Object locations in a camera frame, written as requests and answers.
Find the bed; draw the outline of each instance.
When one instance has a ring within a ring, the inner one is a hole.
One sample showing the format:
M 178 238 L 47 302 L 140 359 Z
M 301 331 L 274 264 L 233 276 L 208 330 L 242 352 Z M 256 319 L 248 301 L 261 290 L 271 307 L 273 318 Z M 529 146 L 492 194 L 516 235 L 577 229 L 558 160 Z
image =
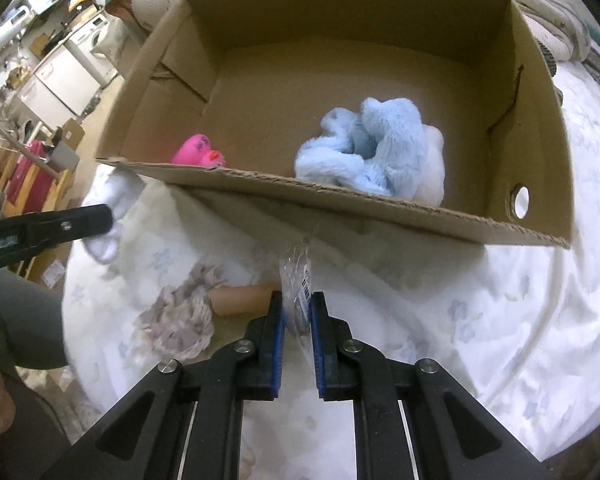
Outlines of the bed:
M 315 290 L 332 316 L 387 357 L 439 361 L 538 459 L 600 424 L 600 85 L 558 63 L 574 175 L 573 246 L 487 246 L 398 226 L 146 181 L 123 219 L 120 255 L 74 244 L 63 305 L 66 348 L 89 398 L 109 409 L 159 357 L 139 352 L 134 319 L 197 262 L 229 285 L 274 280 L 278 257 L 312 238 Z M 98 168 L 93 192 L 111 168 Z M 246 319 L 215 319 L 208 357 Z M 292 338 L 280 398 L 247 402 L 241 478 L 355 478 L 349 403 L 326 404 Z

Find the pink toy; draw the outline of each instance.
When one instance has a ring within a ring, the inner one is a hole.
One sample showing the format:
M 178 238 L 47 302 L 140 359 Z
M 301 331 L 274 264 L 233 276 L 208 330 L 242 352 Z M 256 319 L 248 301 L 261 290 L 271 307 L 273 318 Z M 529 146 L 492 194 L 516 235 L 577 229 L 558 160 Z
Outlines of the pink toy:
M 186 166 L 203 166 L 204 168 L 226 167 L 222 153 L 212 150 L 208 137 L 202 134 L 195 134 L 193 137 L 189 137 L 177 153 L 173 155 L 171 163 Z

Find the small box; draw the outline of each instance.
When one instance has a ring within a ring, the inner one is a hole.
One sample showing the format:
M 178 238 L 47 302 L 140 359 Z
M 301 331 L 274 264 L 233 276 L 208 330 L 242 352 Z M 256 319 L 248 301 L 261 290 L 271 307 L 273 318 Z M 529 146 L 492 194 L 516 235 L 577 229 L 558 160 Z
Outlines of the small box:
M 300 182 L 335 107 L 407 97 L 445 137 L 440 208 Z M 168 164 L 195 133 L 229 168 Z M 109 116 L 103 162 L 484 244 L 568 247 L 570 152 L 554 86 L 512 0 L 180 0 Z M 528 190 L 528 212 L 515 198 Z
M 78 124 L 75 119 L 69 119 L 64 126 L 62 126 L 62 140 L 72 150 L 77 150 L 82 138 L 84 137 L 84 130 L 82 126 Z
M 29 45 L 29 51 L 36 56 L 38 59 L 45 57 L 45 47 L 49 43 L 49 36 L 44 32 L 40 34 L 35 40 Z

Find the barcode label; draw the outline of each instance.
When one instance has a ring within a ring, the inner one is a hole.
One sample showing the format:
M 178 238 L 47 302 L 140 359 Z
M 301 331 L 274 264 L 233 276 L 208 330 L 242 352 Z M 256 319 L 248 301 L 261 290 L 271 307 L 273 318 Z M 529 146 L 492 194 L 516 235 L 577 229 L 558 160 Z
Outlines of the barcode label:
M 309 303 L 311 301 L 311 271 L 309 266 L 304 266 L 304 273 L 302 274 L 302 283 L 299 291 L 300 306 L 302 307 L 302 313 L 304 318 L 309 320 Z

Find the blue plush toy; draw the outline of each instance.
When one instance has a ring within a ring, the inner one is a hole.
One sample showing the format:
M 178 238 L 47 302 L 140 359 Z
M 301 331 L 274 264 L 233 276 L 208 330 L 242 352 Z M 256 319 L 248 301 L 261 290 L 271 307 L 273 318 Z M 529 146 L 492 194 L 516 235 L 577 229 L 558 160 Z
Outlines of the blue plush toy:
M 335 108 L 296 156 L 296 178 L 371 194 L 440 205 L 444 196 L 442 134 L 422 124 L 408 99 L 369 97 L 359 114 Z

